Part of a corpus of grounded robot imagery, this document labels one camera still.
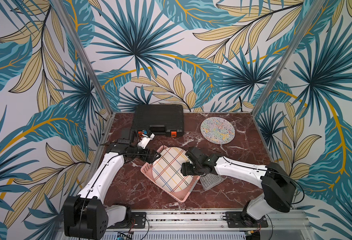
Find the white plaid line plate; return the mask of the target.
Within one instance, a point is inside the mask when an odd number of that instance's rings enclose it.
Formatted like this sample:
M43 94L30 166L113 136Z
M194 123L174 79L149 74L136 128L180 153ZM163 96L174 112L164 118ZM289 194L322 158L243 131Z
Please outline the white plaid line plate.
M157 185L170 193L177 193L186 189L192 182L192 176L183 176L182 163L188 162L186 151L177 148L165 148L162 155L153 163L152 175Z

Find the grey striped microfibre cloth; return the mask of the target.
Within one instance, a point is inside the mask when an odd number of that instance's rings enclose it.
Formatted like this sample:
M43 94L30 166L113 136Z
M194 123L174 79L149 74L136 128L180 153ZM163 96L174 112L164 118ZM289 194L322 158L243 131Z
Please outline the grey striped microfibre cloth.
M223 178L220 175L207 174L203 177L200 177L200 182L202 184L203 190L208 191L213 187L221 184L226 178Z

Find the colourful squiggle pattern plate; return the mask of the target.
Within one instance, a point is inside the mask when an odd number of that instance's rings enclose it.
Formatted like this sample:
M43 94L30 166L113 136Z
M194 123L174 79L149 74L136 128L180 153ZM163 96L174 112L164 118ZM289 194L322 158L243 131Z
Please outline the colourful squiggle pattern plate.
M200 127L203 137L211 143L224 145L235 138L235 128L226 119L210 117L201 123Z

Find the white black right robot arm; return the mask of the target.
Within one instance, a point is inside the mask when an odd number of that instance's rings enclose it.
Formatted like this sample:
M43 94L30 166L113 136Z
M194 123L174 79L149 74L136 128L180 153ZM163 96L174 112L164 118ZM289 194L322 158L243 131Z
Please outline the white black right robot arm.
M279 164L252 165L231 160L222 154L207 156L196 147L189 148L186 156L188 160L181 168L183 176L227 176L263 190L261 195L244 206L237 218L243 223L251 225L273 211L290 212L297 184Z

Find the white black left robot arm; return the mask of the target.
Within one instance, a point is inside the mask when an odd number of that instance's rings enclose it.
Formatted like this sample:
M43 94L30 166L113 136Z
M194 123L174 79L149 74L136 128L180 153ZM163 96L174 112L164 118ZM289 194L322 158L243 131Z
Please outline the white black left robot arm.
M103 160L86 186L63 205L64 233L67 237L100 240L111 226L128 226L132 222L131 207L115 204L105 208L107 191L123 165L136 158L153 163L160 154L147 148L155 137L150 130L130 131L115 142L107 143Z

